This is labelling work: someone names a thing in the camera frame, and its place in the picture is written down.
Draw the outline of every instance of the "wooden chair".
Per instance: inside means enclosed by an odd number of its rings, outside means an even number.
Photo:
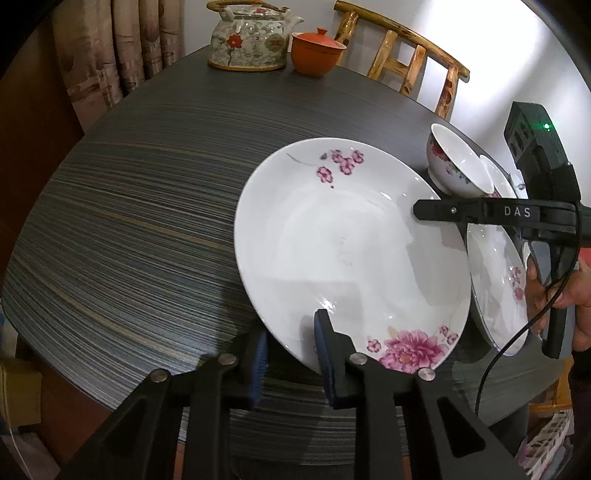
[[[403,95],[408,96],[413,91],[418,72],[425,63],[427,55],[437,60],[444,67],[447,67],[447,78],[441,91],[437,108],[435,109],[437,115],[442,118],[447,117],[453,103],[453,98],[456,96],[458,78],[466,82],[470,79],[470,71],[464,65],[449,53],[428,41],[425,37],[383,15],[340,0],[335,3],[335,10],[345,14],[335,36],[335,40],[340,41],[344,45],[349,44],[349,40],[357,26],[357,20],[360,18],[388,30],[382,41],[382,45],[376,53],[374,62],[369,68],[367,74],[369,78],[377,80],[383,69],[391,70],[402,77],[402,86],[399,91]],[[416,45],[409,65],[390,58],[390,52],[392,51],[394,42],[399,36]],[[337,65],[340,64],[342,59],[343,54],[341,54]]]
[[[570,398],[569,372],[573,366],[573,357],[564,361],[564,369],[560,378],[546,391],[546,401],[530,403],[531,413],[556,413],[573,408]]]

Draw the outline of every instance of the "plum blossom print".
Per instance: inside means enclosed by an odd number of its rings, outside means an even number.
[[[356,165],[365,161],[363,153],[361,153],[359,150],[353,150],[350,157],[345,157],[342,150],[330,150],[328,152],[324,152],[320,156],[320,159],[327,160],[329,157],[333,162],[339,165],[339,171],[346,176],[349,176],[353,173],[353,169]],[[332,183],[332,173],[328,168],[320,167],[316,171],[316,175],[320,177],[323,183]]]
[[[457,337],[458,337],[457,333],[450,332],[450,334],[447,335],[447,344],[453,345],[454,343],[456,343]]]
[[[509,274],[509,280],[511,282],[511,288],[513,288],[513,295],[517,300],[521,301],[525,295],[525,291],[521,285],[521,275],[523,270],[520,269],[520,267],[514,267],[510,270],[511,273]]]
[[[359,150],[353,150],[353,154],[351,155],[351,159],[355,163],[363,163],[363,154]]]
[[[353,173],[354,168],[355,164],[351,161],[350,158],[344,158],[339,165],[339,170],[347,176]]]
[[[368,340],[368,352],[378,353],[382,349],[382,344],[376,340]]]
[[[319,167],[316,170],[316,176],[320,177],[322,183],[332,183],[333,181],[332,172],[326,167]]]

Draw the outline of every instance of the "dark striped tabletop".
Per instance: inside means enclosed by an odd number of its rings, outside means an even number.
[[[37,200],[6,272],[8,319],[59,373],[109,407],[154,368],[193,369],[247,330],[255,313],[232,226],[241,189],[265,157],[304,138],[345,137],[420,171],[431,123],[450,126],[342,68],[312,79],[291,66],[225,72],[206,59],[202,49],[165,69],[85,135]],[[437,374],[473,404],[492,356],[469,321]],[[530,335],[492,371],[483,419],[507,416],[560,371]],[[272,345],[263,400],[234,414],[233,453],[351,463],[353,412],[331,411],[320,385]]]

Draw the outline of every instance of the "black cable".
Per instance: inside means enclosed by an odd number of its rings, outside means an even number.
[[[511,340],[509,340],[507,342],[507,344],[501,348],[501,350],[499,350],[499,352],[495,355],[495,357],[491,360],[491,363],[488,364],[488,367],[486,367],[486,369],[484,370],[484,373],[482,374],[482,378],[480,379],[480,385],[478,386],[478,392],[476,393],[476,405],[474,407],[474,412],[476,413],[476,416],[478,416],[478,412],[480,410],[480,400],[482,399],[482,390],[484,389],[484,383],[486,382],[486,378],[488,377],[488,374],[491,372],[492,368],[495,366],[495,364],[499,361],[499,358],[501,358],[503,356],[503,354],[511,347],[511,345],[513,345],[517,339],[523,335],[524,332],[526,332],[527,330],[530,329],[530,327],[535,324],[538,320],[540,320],[544,314],[551,309],[552,305],[554,305],[554,302],[558,299],[558,297],[560,296],[560,294],[564,291],[564,289],[566,288],[567,283],[569,282],[569,278],[572,274],[572,272],[574,271],[575,266],[577,265],[577,261],[579,260],[579,253],[581,250],[581,241],[582,241],[582,233],[583,233],[583,219],[582,219],[582,215],[581,215],[581,209],[580,209],[580,203],[577,202],[574,204],[574,208],[576,210],[577,213],[577,225],[576,225],[576,238],[577,238],[577,247],[576,247],[576,252],[575,255],[573,257],[573,260],[569,266],[569,269],[567,270],[567,272],[563,275],[563,277],[559,280],[561,282],[560,287],[558,288],[558,290],[556,290],[556,293],[554,294],[554,296],[548,301],[548,303],[546,305],[544,305],[544,308],[541,309],[537,315],[535,315],[529,322],[527,322],[520,330],[519,332],[517,332],[512,338]]]

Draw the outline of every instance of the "chair backrest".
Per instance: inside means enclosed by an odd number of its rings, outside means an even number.
[[[391,70],[402,77],[400,93],[410,95],[427,55],[446,67],[447,77],[439,101],[437,102],[435,113],[442,118],[447,117],[453,103],[453,98],[456,96],[458,78],[466,82],[470,79],[470,71],[464,65],[425,37],[376,12],[340,0],[335,3],[335,10],[345,14],[335,36],[335,40],[340,41],[344,45],[349,44],[349,40],[357,26],[357,21],[360,18],[388,30],[382,41],[382,45],[376,53],[374,62],[368,70],[367,76],[369,78],[377,80],[383,69]],[[409,65],[390,58],[390,52],[398,37],[402,37],[416,45]],[[340,64],[342,61],[343,54],[341,54],[337,64]]]

